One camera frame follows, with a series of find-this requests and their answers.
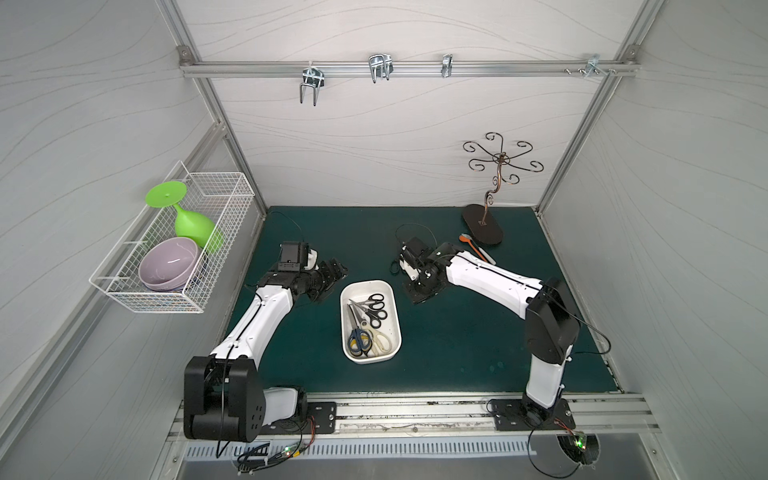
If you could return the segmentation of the blue yellow handled scissors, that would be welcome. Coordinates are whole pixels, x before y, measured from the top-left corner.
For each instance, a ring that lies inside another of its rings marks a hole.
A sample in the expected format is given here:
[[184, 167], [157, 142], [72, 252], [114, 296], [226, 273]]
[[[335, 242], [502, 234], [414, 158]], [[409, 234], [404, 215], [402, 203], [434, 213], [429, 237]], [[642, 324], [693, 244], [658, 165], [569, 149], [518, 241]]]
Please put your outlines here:
[[373, 347], [371, 334], [360, 324], [355, 307], [349, 304], [347, 309], [351, 322], [351, 331], [347, 340], [347, 348], [353, 357], [367, 356]]

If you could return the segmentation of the white storage box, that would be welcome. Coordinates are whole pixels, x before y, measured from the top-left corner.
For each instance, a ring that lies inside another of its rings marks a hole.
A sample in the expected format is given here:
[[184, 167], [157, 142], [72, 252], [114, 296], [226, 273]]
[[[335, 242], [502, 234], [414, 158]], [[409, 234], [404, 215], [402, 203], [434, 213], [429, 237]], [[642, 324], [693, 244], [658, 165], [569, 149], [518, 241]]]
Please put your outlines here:
[[383, 280], [351, 283], [340, 294], [342, 348], [359, 365], [391, 360], [402, 346], [392, 287]]

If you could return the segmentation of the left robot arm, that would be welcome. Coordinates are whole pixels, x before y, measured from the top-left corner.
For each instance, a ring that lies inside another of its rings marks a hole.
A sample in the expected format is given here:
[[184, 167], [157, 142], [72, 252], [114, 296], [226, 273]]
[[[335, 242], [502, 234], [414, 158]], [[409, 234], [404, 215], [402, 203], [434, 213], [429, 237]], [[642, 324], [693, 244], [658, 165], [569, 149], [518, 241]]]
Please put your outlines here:
[[254, 298], [234, 329], [206, 356], [184, 369], [183, 431], [188, 439], [251, 442], [265, 427], [307, 416], [299, 387], [266, 388], [259, 365], [281, 321], [305, 295], [318, 302], [348, 269], [335, 259], [280, 270], [258, 283]]

